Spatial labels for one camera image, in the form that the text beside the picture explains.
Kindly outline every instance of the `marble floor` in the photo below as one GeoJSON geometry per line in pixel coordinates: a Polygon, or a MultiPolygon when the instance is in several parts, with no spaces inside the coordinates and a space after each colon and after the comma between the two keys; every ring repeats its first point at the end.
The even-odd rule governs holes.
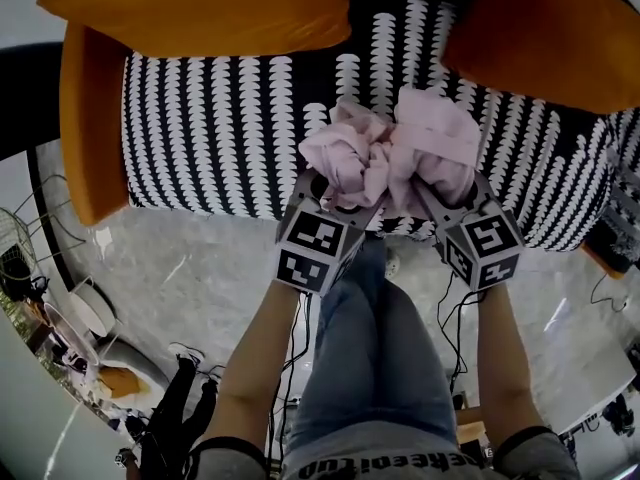
{"type": "MultiPolygon", "coordinates": [[[[58,142],[38,151],[42,178],[64,174],[58,142]]],[[[48,204],[68,198],[61,184],[45,192],[48,204]]],[[[223,364],[256,311],[271,279],[270,259],[276,224],[224,216],[202,217],[182,211],[127,208],[97,226],[79,224],[71,205],[58,213],[71,232],[87,243],[65,255],[80,281],[93,276],[111,299],[121,322],[121,336],[171,376],[175,361],[167,345],[181,341],[205,352],[210,365],[223,364]]],[[[58,233],[61,243],[65,237],[58,233]]],[[[436,303],[444,295],[450,270],[428,246],[389,239],[401,258],[395,282],[415,301],[431,331],[445,367],[455,355],[436,325],[436,303]]],[[[589,297],[603,271],[583,252],[567,254],[528,250],[519,275],[510,283],[516,318],[529,354],[535,397],[545,404],[562,388],[568,369],[581,368],[611,343],[628,344],[640,328],[640,272],[623,281],[605,279],[598,296],[608,303],[591,305],[589,297]]],[[[443,303],[447,314],[466,294],[457,280],[443,303]]],[[[317,314],[314,309],[314,322],[317,314]]],[[[469,373],[463,387],[477,401],[477,308],[464,308],[462,354],[469,373]]],[[[453,337],[455,319],[447,326],[453,337]]],[[[304,322],[296,328],[296,343],[304,342],[304,322]]],[[[292,394],[299,393],[311,369],[305,358],[296,368],[292,394]]]]}

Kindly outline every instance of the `cable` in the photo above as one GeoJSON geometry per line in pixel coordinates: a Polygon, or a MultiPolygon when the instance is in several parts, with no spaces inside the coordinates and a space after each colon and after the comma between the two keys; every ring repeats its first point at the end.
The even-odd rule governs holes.
{"type": "Polygon", "coordinates": [[[216,368],[222,368],[224,370],[227,367],[224,364],[217,364],[217,365],[213,366],[208,372],[206,372],[205,375],[207,375],[209,377],[211,377],[213,375],[214,377],[217,377],[218,380],[222,380],[222,376],[219,373],[216,373],[214,371],[216,368]]]}
{"type": "Polygon", "coordinates": [[[271,463],[272,463],[272,457],[273,457],[273,439],[275,437],[275,415],[278,414],[279,412],[283,411],[283,420],[282,420],[282,428],[281,428],[281,434],[280,434],[280,460],[282,461],[283,458],[283,437],[284,437],[284,429],[285,429],[285,425],[286,425],[286,406],[287,403],[289,402],[289,394],[291,392],[291,382],[292,382],[292,378],[293,378],[293,370],[294,370],[294,365],[296,363],[296,361],[298,361],[301,357],[303,357],[308,351],[309,351],[309,344],[311,341],[311,323],[310,323],[310,316],[311,316],[311,296],[308,294],[304,294],[304,302],[302,303],[298,303],[298,307],[296,309],[296,316],[294,319],[294,323],[293,326],[291,327],[291,357],[290,359],[288,359],[283,367],[282,367],[282,373],[284,373],[285,371],[287,371],[288,368],[291,368],[291,375],[289,376],[289,382],[287,384],[287,394],[285,395],[284,401],[283,401],[283,406],[278,409],[277,412],[274,413],[274,406],[276,403],[276,400],[281,399],[281,397],[278,396],[278,392],[280,391],[280,384],[281,384],[281,380],[282,379],[278,379],[278,386],[276,387],[276,391],[273,397],[273,402],[271,404],[271,410],[269,411],[269,423],[268,423],[268,430],[269,430],[269,446],[268,446],[268,452],[267,452],[267,470],[270,472],[271,471],[271,463]],[[302,308],[302,306],[304,306],[304,315],[305,315],[305,331],[306,331],[306,337],[305,337],[305,345],[304,345],[304,349],[302,350],[302,352],[298,353],[297,355],[293,355],[294,350],[295,350],[295,340],[294,340],[294,330],[296,328],[297,322],[298,322],[298,316],[300,315],[300,310],[302,308]]]}
{"type": "Polygon", "coordinates": [[[486,292],[469,292],[467,293],[462,301],[459,304],[456,304],[453,309],[451,310],[451,312],[449,313],[449,315],[447,316],[446,320],[444,321],[444,323],[440,322],[440,305],[442,304],[442,302],[444,302],[444,300],[447,298],[447,296],[449,295],[449,290],[451,289],[451,284],[453,283],[453,277],[454,277],[454,273],[451,273],[451,277],[449,277],[449,284],[447,285],[447,290],[444,294],[444,296],[438,301],[438,306],[436,309],[436,319],[438,321],[438,326],[440,327],[440,331],[442,332],[442,335],[444,336],[444,338],[447,340],[447,342],[449,343],[449,345],[451,345],[451,348],[453,349],[453,351],[456,354],[456,366],[453,370],[453,374],[451,375],[451,380],[449,382],[449,391],[451,391],[451,393],[453,393],[453,389],[455,387],[455,381],[458,378],[458,376],[461,373],[468,373],[469,372],[469,367],[467,366],[467,363],[465,362],[464,358],[462,357],[462,352],[461,352],[461,333],[462,333],[462,307],[463,306],[470,306],[472,304],[478,304],[479,302],[482,302],[482,300],[484,300],[484,297],[486,296],[486,292]],[[476,300],[473,301],[467,301],[467,299],[469,297],[472,297],[473,295],[478,295],[478,298],[476,300]],[[451,319],[451,317],[453,316],[453,314],[455,312],[458,312],[457,315],[457,328],[456,328],[456,344],[454,345],[453,342],[451,341],[451,339],[449,338],[449,336],[447,335],[446,331],[444,330],[445,326],[447,325],[447,323],[449,322],[449,320],[451,319]]]}
{"type": "Polygon", "coordinates": [[[600,283],[604,281],[605,277],[607,277],[607,274],[603,275],[600,278],[600,280],[596,283],[596,285],[593,287],[593,290],[591,290],[591,298],[590,298],[591,304],[598,304],[599,302],[608,302],[609,304],[611,304],[611,311],[613,311],[614,313],[621,313],[627,307],[626,303],[623,304],[620,309],[616,309],[615,306],[613,305],[615,301],[613,300],[612,297],[604,297],[602,299],[593,300],[593,297],[595,297],[598,286],[600,286],[600,283]]]}
{"type": "Polygon", "coordinates": [[[600,428],[600,420],[598,420],[596,425],[596,428],[591,428],[591,425],[589,425],[588,421],[585,421],[584,424],[587,427],[587,429],[589,430],[589,432],[595,432],[596,430],[598,430],[600,428]]]}
{"type": "Polygon", "coordinates": [[[282,421],[280,422],[280,463],[284,459],[284,429],[287,425],[287,404],[289,403],[289,395],[291,393],[291,382],[293,380],[293,372],[295,371],[294,351],[296,348],[295,339],[296,324],[291,327],[291,373],[289,374],[289,382],[287,383],[287,394],[284,396],[285,402],[283,405],[284,411],[282,412],[282,421]]]}

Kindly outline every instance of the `pink towel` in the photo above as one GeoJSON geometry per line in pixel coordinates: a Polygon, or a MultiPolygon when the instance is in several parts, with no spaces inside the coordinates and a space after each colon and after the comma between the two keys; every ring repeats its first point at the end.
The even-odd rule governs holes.
{"type": "Polygon", "coordinates": [[[388,188],[389,214],[424,218],[409,179],[417,173],[443,199],[459,203],[473,186],[480,129],[448,98],[402,88],[393,125],[349,101],[332,109],[333,124],[308,137],[300,153],[328,181],[332,204],[372,206],[388,188]]]}
{"type": "Polygon", "coordinates": [[[300,143],[300,153],[329,181],[332,204],[373,206],[388,187],[390,123],[350,101],[339,102],[331,120],[300,143]]]}
{"type": "Polygon", "coordinates": [[[409,179],[417,173],[450,205],[464,201],[473,186],[480,128],[449,98],[403,88],[391,133],[389,192],[396,211],[420,216],[409,179]]]}

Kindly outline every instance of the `blue jeans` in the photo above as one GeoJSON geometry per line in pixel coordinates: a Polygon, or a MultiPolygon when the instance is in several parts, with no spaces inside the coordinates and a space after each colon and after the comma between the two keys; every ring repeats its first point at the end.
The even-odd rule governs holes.
{"type": "Polygon", "coordinates": [[[409,296],[385,280],[385,263],[384,242],[365,242],[322,300],[313,371],[287,451],[372,420],[457,444],[440,358],[409,296]]]}

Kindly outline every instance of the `patterned upholstery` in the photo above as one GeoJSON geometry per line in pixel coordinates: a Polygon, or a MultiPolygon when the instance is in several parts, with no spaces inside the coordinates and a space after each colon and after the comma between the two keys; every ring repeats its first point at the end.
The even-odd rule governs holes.
{"type": "MultiPolygon", "coordinates": [[[[478,169],[528,246],[575,249],[609,200],[607,149],[620,140],[637,146],[640,111],[609,119],[461,79],[440,63],[455,19],[439,1],[352,0],[352,37],[321,51],[177,59],[133,52],[122,106],[132,204],[280,219],[305,169],[297,144],[328,124],[336,99],[392,118],[408,84],[434,87],[480,124],[478,169]]],[[[434,229],[380,215],[370,228],[416,239],[434,229]]]]}

